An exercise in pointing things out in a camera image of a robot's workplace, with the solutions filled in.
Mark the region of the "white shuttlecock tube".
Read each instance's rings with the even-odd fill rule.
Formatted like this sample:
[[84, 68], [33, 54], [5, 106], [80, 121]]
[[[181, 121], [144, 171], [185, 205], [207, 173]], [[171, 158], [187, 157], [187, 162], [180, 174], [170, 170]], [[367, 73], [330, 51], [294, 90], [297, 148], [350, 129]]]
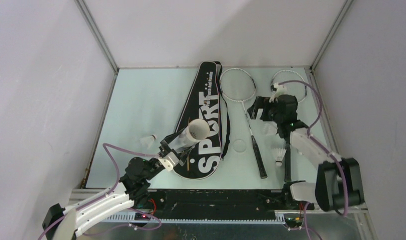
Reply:
[[203, 119], [192, 120], [185, 128], [183, 136], [185, 138], [185, 146], [194, 146], [209, 136], [210, 127]]

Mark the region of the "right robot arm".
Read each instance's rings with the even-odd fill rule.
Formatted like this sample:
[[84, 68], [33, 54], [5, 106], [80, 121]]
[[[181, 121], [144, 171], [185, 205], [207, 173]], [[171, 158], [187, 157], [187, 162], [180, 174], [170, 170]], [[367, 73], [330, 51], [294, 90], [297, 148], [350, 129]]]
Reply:
[[365, 202], [360, 165], [354, 158], [342, 158], [310, 134], [298, 119], [298, 101], [284, 94], [274, 99], [257, 96], [247, 112], [251, 119], [274, 122], [277, 134], [288, 147], [301, 152], [317, 169], [315, 183], [304, 180], [286, 184], [281, 196], [284, 207], [296, 208], [301, 201], [317, 204], [323, 211], [346, 210]]

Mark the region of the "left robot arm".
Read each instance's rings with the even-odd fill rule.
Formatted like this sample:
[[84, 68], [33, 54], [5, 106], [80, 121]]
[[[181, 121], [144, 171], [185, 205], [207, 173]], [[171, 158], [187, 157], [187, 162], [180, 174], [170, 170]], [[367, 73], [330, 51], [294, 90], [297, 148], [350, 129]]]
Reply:
[[163, 171], [172, 171], [184, 165], [194, 146], [206, 139], [207, 134], [198, 134], [191, 127], [168, 135], [161, 141], [160, 152], [146, 159], [143, 153], [133, 152], [104, 143], [103, 148], [113, 161], [110, 149], [134, 155], [121, 175], [115, 163], [115, 183], [97, 194], [78, 203], [62, 207], [55, 204], [48, 210], [42, 223], [39, 239], [75, 240], [87, 230], [107, 217], [126, 209], [137, 210], [149, 202], [150, 180]]

